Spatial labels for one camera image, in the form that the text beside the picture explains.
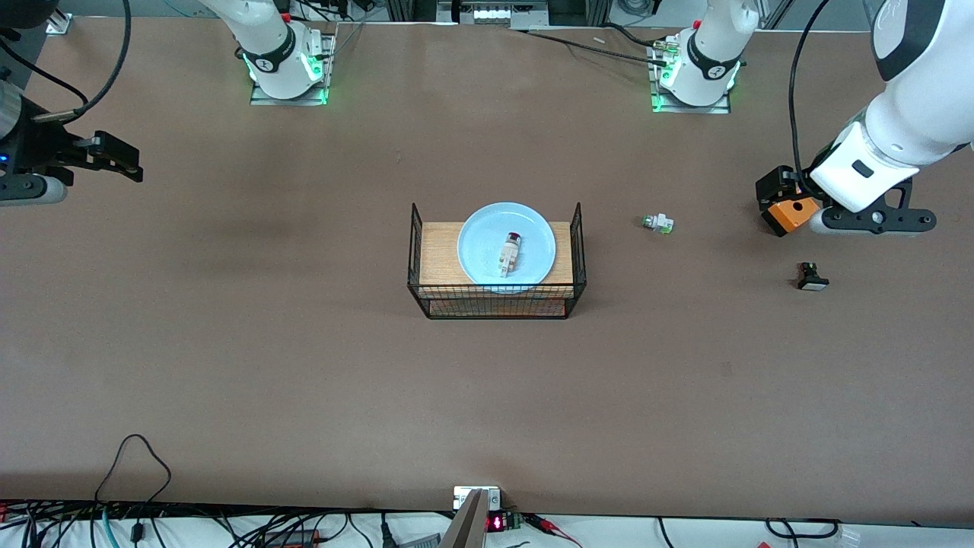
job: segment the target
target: black wire basket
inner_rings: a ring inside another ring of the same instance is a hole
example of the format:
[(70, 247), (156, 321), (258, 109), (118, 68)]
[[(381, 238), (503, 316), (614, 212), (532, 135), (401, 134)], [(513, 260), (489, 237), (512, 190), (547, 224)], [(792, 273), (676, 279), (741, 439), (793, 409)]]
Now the black wire basket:
[[(551, 223), (558, 244), (555, 266), (542, 283), (530, 286), (483, 286), (469, 283), (466, 274), (462, 270), (458, 273), (457, 270), (460, 266), (456, 259), (456, 235), (463, 224), (451, 222), (428, 225), (431, 228), (435, 225), (435, 230), (427, 231), (428, 240), (424, 245), (423, 220), (416, 204), (413, 204), (406, 285), (427, 318), (564, 320), (572, 313), (585, 290), (581, 203), (575, 206), (575, 215), (570, 223)], [(570, 253), (562, 255), (566, 248)], [(461, 280), (467, 283), (444, 283)]]

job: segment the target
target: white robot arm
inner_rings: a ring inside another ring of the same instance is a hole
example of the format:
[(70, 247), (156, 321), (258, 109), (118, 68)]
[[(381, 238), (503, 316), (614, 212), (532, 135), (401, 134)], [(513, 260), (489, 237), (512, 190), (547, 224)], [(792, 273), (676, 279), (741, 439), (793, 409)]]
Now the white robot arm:
[[(779, 166), (757, 183), (778, 236), (810, 221), (819, 233), (917, 235), (936, 225), (909, 207), (912, 177), (974, 140), (974, 2), (886, 0), (872, 45), (886, 89), (800, 174)], [(885, 194), (900, 191), (899, 203)], [(814, 199), (821, 200), (819, 210)]]
[(323, 77), (321, 32), (284, 22), (271, 0), (201, 0), (227, 23), (250, 77), (272, 98), (296, 98)]
[(659, 85), (686, 104), (714, 104), (740, 68), (740, 54), (759, 21), (755, 0), (708, 0), (699, 25), (673, 37), (677, 56)]
[(849, 121), (812, 181), (857, 213), (974, 140), (972, 29), (970, 0), (887, 0), (873, 26), (886, 89)]

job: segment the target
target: black cable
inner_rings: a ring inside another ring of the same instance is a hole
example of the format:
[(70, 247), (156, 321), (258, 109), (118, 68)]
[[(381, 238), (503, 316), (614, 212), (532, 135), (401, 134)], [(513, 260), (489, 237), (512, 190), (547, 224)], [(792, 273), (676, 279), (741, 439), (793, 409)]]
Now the black cable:
[(60, 526), (61, 520), (51, 521), (45, 528), (41, 529), (41, 532), (37, 535), (37, 546), (44, 546), (44, 538), (47, 537), (48, 531), (54, 526)]
[(563, 38), (557, 38), (555, 36), (548, 36), (547, 34), (535, 34), (533, 32), (528, 32), (527, 30), (521, 30), (520, 32), (524, 32), (528, 36), (535, 36), (537, 38), (551, 40), (552, 42), (558, 42), (559, 44), (565, 44), (566, 46), (582, 48), (583, 50), (589, 50), (590, 52), (595, 52), (597, 54), (602, 54), (604, 56), (610, 56), (610, 57), (620, 58), (620, 59), (638, 60), (639, 62), (647, 62), (649, 64), (654, 64), (656, 66), (666, 66), (666, 62), (659, 59), (641, 58), (638, 56), (631, 56), (629, 54), (621, 54), (619, 52), (602, 50), (600, 48), (593, 48), (591, 46), (586, 46), (585, 44), (579, 44), (578, 42), (572, 42), (571, 40), (565, 40)]
[[(61, 514), (67, 513), (67, 512), (72, 512), (72, 511), (75, 511), (75, 510), (82, 510), (82, 509), (86, 508), (88, 505), (90, 505), (91, 502), (90, 501), (84, 501), (84, 502), (67, 503), (67, 502), (61, 502), (61, 501), (41, 501), (41, 502), (36, 502), (37, 506), (34, 507), (34, 508), (31, 508), (31, 504), (35, 504), (35, 503), (34, 502), (23, 502), (23, 503), (15, 503), (15, 504), (12, 504), (12, 505), (8, 506), (7, 513), (8, 514), (11, 514), (11, 515), (16, 514), (21, 509), (14, 508), (12, 506), (21, 506), (22, 505), (24, 511), (30, 510), (30, 513), (32, 515), (32, 519), (33, 519), (34, 522), (41, 522), (41, 521), (46, 521), (46, 520), (52, 519), (52, 518), (54, 518), (56, 516), (59, 516)], [(18, 521), (7, 521), (2, 526), (0, 526), (0, 530), (5, 530), (5, 529), (8, 529), (8, 528), (18, 528), (18, 527), (26, 524), (27, 522), (28, 522), (27, 519), (22, 519), (22, 520), (18, 520)]]
[(318, 520), (315, 522), (315, 526), (312, 527), (311, 530), (318, 530), (318, 527), (321, 526), (321, 520), (323, 520), (325, 516), (327, 516), (327, 514), (321, 514), (321, 517), (318, 518)]
[(24, 530), (24, 546), (29, 546), (30, 548), (40, 548), (40, 538), (37, 534), (37, 518), (30, 513), (30, 505), (27, 505), (27, 517), (30, 519), (30, 523), (27, 524), (27, 529)]
[(122, 9), (125, 11), (125, 31), (122, 34), (122, 49), (119, 51), (118, 59), (115, 61), (115, 67), (112, 68), (112, 73), (108, 75), (108, 80), (105, 81), (105, 85), (98, 90), (98, 93), (94, 94), (92, 100), (86, 101), (85, 104), (75, 108), (73, 110), (74, 118), (68, 120), (68, 122), (73, 122), (81, 118), (86, 112), (94, 108), (108, 94), (108, 90), (112, 89), (112, 85), (115, 84), (115, 79), (122, 72), (122, 65), (125, 64), (125, 57), (129, 54), (129, 42), (131, 40), (131, 5), (129, 4), (129, 0), (122, 0)]
[(345, 528), (346, 528), (346, 527), (348, 527), (348, 526), (349, 526), (349, 514), (346, 514), (346, 515), (345, 515), (345, 523), (344, 523), (344, 524), (342, 524), (342, 528), (340, 528), (340, 529), (338, 529), (338, 532), (336, 532), (335, 534), (333, 534), (333, 535), (331, 535), (331, 536), (328, 536), (328, 537), (325, 537), (325, 538), (323, 538), (323, 539), (321, 540), (321, 542), (327, 542), (327, 541), (329, 541), (329, 540), (334, 540), (334, 539), (336, 539), (336, 538), (338, 538), (338, 535), (339, 535), (339, 534), (342, 534), (342, 531), (344, 531), (344, 530), (345, 530)]
[(612, 22), (610, 20), (607, 20), (604, 26), (607, 26), (609, 28), (614, 28), (615, 30), (621, 32), (622, 33), (622, 36), (625, 36), (626, 38), (628, 38), (629, 41), (635, 42), (636, 44), (639, 44), (640, 46), (643, 46), (643, 47), (646, 47), (646, 48), (651, 48), (653, 46), (653, 43), (654, 42), (659, 42), (661, 40), (665, 40), (666, 39), (666, 37), (663, 36), (662, 38), (656, 38), (655, 40), (649, 40), (649, 41), (642, 40), (640, 38), (637, 38), (633, 33), (629, 32), (629, 30), (626, 27), (622, 26), (621, 24), (615, 24), (614, 22)]
[(818, 19), (818, 15), (822, 13), (822, 10), (825, 9), (825, 6), (828, 3), (829, 0), (822, 0), (818, 7), (815, 8), (815, 11), (812, 12), (811, 18), (808, 19), (808, 24), (805, 25), (805, 30), (802, 31), (801, 38), (798, 39), (798, 46), (795, 48), (795, 56), (792, 58), (791, 74), (788, 78), (788, 121), (791, 122), (792, 153), (795, 156), (795, 173), (798, 174), (798, 179), (802, 190), (808, 192), (813, 198), (818, 200), (825, 199), (824, 194), (817, 189), (811, 188), (807, 184), (805, 174), (802, 171), (802, 158), (798, 146), (798, 123), (795, 121), (795, 79), (798, 76), (798, 60), (802, 56), (802, 49), (805, 47), (805, 39), (808, 38), (808, 34), (811, 32), (812, 26), (815, 25), (815, 20)]
[(97, 504), (92, 507), (92, 514), (89, 517), (89, 521), (88, 521), (88, 536), (92, 541), (92, 548), (97, 548), (97, 546), (94, 545), (94, 514), (95, 514), (95, 510), (97, 509), (98, 509)]
[(666, 534), (666, 526), (663, 524), (663, 519), (656, 518), (656, 520), (659, 522), (659, 532), (663, 533), (663, 540), (666, 541), (666, 546), (668, 548), (674, 548), (673, 543), (670, 542), (669, 535)]
[(41, 67), (37, 66), (36, 64), (30, 62), (29, 60), (22, 58), (21, 56), (19, 56), (17, 54), (17, 52), (15, 52), (3, 40), (0, 40), (0, 50), (3, 50), (4, 52), (7, 52), (7, 55), (10, 56), (11, 59), (13, 59), (16, 62), (22, 64), (25, 67), (27, 67), (27, 69), (30, 70), (31, 72), (36, 72), (38, 76), (41, 76), (43, 78), (46, 78), (49, 81), (51, 81), (51, 82), (53, 82), (53, 83), (61, 86), (65, 90), (71, 92), (72, 94), (74, 94), (75, 96), (77, 96), (81, 100), (81, 103), (82, 104), (88, 102), (88, 96), (86, 96), (85, 94), (83, 94), (81, 92), (81, 90), (79, 90), (78, 88), (75, 88), (71, 84), (68, 84), (67, 82), (61, 80), (60, 78), (58, 78), (56, 76), (54, 76), (50, 72), (47, 72), (43, 68), (41, 68)]
[[(123, 1), (128, 5), (129, 0), (123, 0)], [(126, 443), (130, 439), (132, 439), (132, 438), (137, 438), (143, 444), (145, 444), (145, 448), (149, 450), (149, 454), (152, 455), (152, 458), (156, 459), (156, 462), (158, 462), (159, 465), (162, 466), (166, 470), (166, 481), (163, 483), (163, 485), (160, 488), (156, 489), (156, 492), (152, 493), (152, 496), (150, 496), (149, 498), (145, 499), (145, 503), (148, 504), (148, 503), (152, 502), (157, 496), (159, 496), (159, 493), (161, 493), (164, 490), (166, 490), (166, 488), (169, 486), (169, 482), (172, 481), (172, 470), (169, 468), (169, 466), (166, 464), (166, 462), (163, 461), (156, 454), (156, 450), (152, 449), (152, 444), (149, 443), (149, 440), (146, 440), (145, 439), (145, 436), (143, 436), (141, 434), (129, 434), (128, 436), (125, 437), (124, 440), (122, 440), (122, 443), (119, 444), (118, 450), (115, 451), (115, 460), (112, 461), (112, 465), (108, 469), (108, 473), (105, 474), (105, 477), (102, 478), (101, 483), (98, 484), (98, 489), (95, 489), (94, 490), (94, 502), (96, 502), (98, 504), (105, 504), (105, 502), (103, 500), (101, 500), (101, 498), (100, 498), (101, 490), (102, 490), (102, 488), (105, 487), (105, 484), (108, 483), (108, 479), (111, 478), (112, 477), (112, 474), (115, 472), (115, 467), (118, 466), (119, 459), (122, 458), (122, 450), (125, 448)]]
[(149, 523), (152, 524), (152, 531), (156, 533), (156, 540), (159, 541), (159, 545), (162, 548), (166, 548), (166, 543), (163, 541), (163, 536), (161, 534), (159, 534), (159, 528), (156, 527), (156, 517), (155, 516), (149, 516)]
[[(307, 522), (308, 520), (311, 520), (312, 518), (315, 518), (317, 516), (318, 516), (318, 514), (311, 515), (311, 516), (305, 516), (303, 518), (301, 516), (297, 516), (295, 518), (297, 520), (296, 522), (294, 522), (293, 524), (285, 527), (284, 529), (282, 529), (280, 531), (275, 531), (273, 533), (273, 536), (271, 536), (271, 539), (270, 540), (267, 540), (265, 538), (263, 545), (264, 546), (267, 546), (267, 545), (271, 544), (272, 542), (274, 542), (275, 540), (278, 540), (278, 539), (281, 540), (281, 545), (290, 544), (288, 541), (290, 540), (291, 536), (295, 532), (297, 532), (298, 529), (300, 529), (304, 525), (305, 522)], [(301, 542), (302, 543), (304, 542), (304, 532), (303, 532), (303, 530), (302, 530), (302, 534), (301, 534)]]
[(338, 16), (338, 17), (342, 18), (343, 20), (353, 20), (351, 17), (348, 16), (348, 14), (342, 14), (339, 11), (332, 10), (330, 8), (325, 8), (323, 6), (322, 7), (315, 6), (311, 2), (308, 2), (308, 0), (295, 0), (295, 2), (297, 2), (298, 4), (300, 4), (302, 6), (307, 6), (308, 8), (311, 8), (312, 11), (314, 11), (316, 14), (322, 16), (325, 20), (331, 21), (327, 17), (328, 15)]
[[(31, 540), (31, 531), (34, 531), (34, 535), (37, 534), (37, 528), (34, 524), (34, 517), (30, 514), (30, 505), (27, 505), (27, 525), (23, 528), (23, 535), (20, 538), (20, 548), (27, 548), (27, 542)], [(30, 548), (35, 548), (34, 542), (30, 542)]]
[(276, 514), (272, 516), (271, 519), (263, 526), (255, 528), (250, 532), (244, 533), (243, 536), (241, 537), (241, 540), (235, 541), (233, 544), (230, 545), (229, 548), (235, 548), (237, 546), (240, 546), (241, 548), (245, 548), (247, 545), (256, 546), (257, 539), (261, 538), (262, 535), (264, 535), (268, 530), (278, 525), (285, 524), (287, 523), (288, 520), (290, 520), (290, 517), (286, 515)]
[(382, 513), (382, 524), (379, 529), (382, 530), (382, 548), (399, 548), (398, 543), (395, 542), (393, 530), (389, 528), (389, 522), (386, 521), (385, 512)]
[[(785, 528), (788, 530), (788, 532), (787, 533), (783, 533), (783, 532), (778, 532), (777, 530), (774, 530), (774, 528), (771, 526), (771, 522), (778, 522), (778, 523), (780, 523), (781, 525), (785, 526)], [(788, 520), (786, 520), (784, 518), (767, 518), (765, 520), (765, 528), (768, 529), (768, 532), (769, 533), (773, 534), (774, 536), (776, 536), (778, 538), (784, 538), (785, 540), (791, 540), (794, 543), (795, 548), (799, 548), (798, 540), (800, 538), (806, 538), (808, 540), (822, 540), (822, 539), (825, 539), (825, 538), (832, 538), (833, 536), (839, 534), (839, 522), (830, 521), (830, 522), (826, 522), (826, 523), (832, 524), (832, 530), (830, 530), (828, 532), (823, 532), (823, 533), (804, 533), (804, 532), (796, 533), (795, 532), (795, 529), (792, 528), (791, 524), (788, 523)]]
[(372, 546), (372, 541), (369, 540), (369, 537), (364, 532), (362, 532), (360, 528), (356, 526), (356, 523), (354, 521), (352, 521), (352, 514), (346, 514), (346, 515), (349, 517), (349, 525), (352, 526), (352, 528), (355, 529), (358, 534), (362, 535), (362, 538), (365, 539), (365, 542), (368, 542), (368, 548), (375, 548), (375, 546)]
[(57, 548), (58, 546), (60, 546), (60, 541), (64, 537), (64, 534), (67, 533), (69, 530), (71, 530), (71, 527), (74, 525), (75, 522), (78, 521), (78, 518), (80, 517), (81, 517), (81, 511), (79, 510), (74, 514), (74, 516), (71, 517), (71, 520), (67, 523), (67, 527), (60, 530), (57, 533), (57, 538), (55, 538), (55, 542), (54, 544), (51, 545), (51, 548)]
[(237, 532), (234, 530), (234, 526), (230, 524), (230, 520), (227, 518), (226, 514), (223, 513), (223, 510), (220, 510), (219, 512), (220, 512), (220, 518), (223, 518), (223, 522), (221, 523), (219, 518), (216, 517), (213, 517), (213, 520), (216, 523), (220, 524), (221, 527), (226, 529), (227, 532), (230, 533), (230, 536), (234, 537), (234, 540), (240, 542), (241, 538), (237, 535)]

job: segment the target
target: green led light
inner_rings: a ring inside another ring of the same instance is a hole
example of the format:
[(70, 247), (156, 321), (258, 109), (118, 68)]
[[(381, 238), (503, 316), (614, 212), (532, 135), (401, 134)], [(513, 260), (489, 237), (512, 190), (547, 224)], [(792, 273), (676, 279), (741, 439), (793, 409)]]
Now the green led light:
[(733, 68), (733, 70), (730, 72), (730, 80), (728, 82), (728, 91), (730, 91), (731, 88), (734, 85), (734, 79), (737, 77), (737, 71), (738, 70), (740, 70), (740, 63), (738, 63), (737, 66), (735, 66)]
[(257, 81), (257, 77), (253, 75), (253, 66), (250, 65), (250, 61), (247, 58), (243, 58), (243, 64), (246, 65), (246, 71), (250, 74), (250, 79), (254, 82)]
[(308, 71), (308, 77), (312, 80), (321, 79), (321, 61), (317, 59), (309, 58), (308, 56), (301, 54), (301, 64), (305, 66), (305, 70)]

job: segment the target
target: metal base plate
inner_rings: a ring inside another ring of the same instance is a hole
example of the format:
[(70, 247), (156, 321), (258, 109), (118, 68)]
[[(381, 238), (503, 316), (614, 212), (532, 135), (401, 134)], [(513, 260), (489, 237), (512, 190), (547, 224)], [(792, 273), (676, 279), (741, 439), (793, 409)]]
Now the metal base plate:
[(58, 17), (58, 14), (59, 12), (55, 12), (48, 20), (48, 36), (63, 36), (67, 34), (67, 29), (71, 26), (71, 20), (74, 19), (74, 16), (71, 14), (60, 14), (62, 17)]
[(501, 509), (501, 488), (497, 486), (457, 486), (453, 488), (453, 509), (460, 510), (460, 507), (464, 505), (464, 501), (467, 500), (467, 495), (473, 489), (484, 489), (487, 494), (490, 495), (488, 510), (491, 512), (496, 512)]
[(253, 89), (250, 90), (250, 104), (273, 106), (320, 106), (323, 104), (328, 104), (328, 90), (331, 88), (331, 70), (335, 62), (334, 34), (321, 35), (320, 51), (312, 50), (312, 55), (318, 54), (327, 56), (322, 61), (319, 61), (319, 68), (321, 69), (323, 76), (321, 80), (309, 88), (307, 92), (296, 98), (272, 98), (265, 94), (255, 82), (253, 84)]
[[(649, 59), (663, 59), (655, 48), (646, 48), (646, 56)], [(650, 95), (653, 98), (653, 112), (681, 112), (690, 114), (730, 114), (731, 96), (724, 93), (724, 96), (714, 104), (708, 106), (692, 106), (682, 102), (670, 93), (669, 90), (659, 85), (659, 79), (666, 67), (656, 66), (646, 63), (650, 69)]]

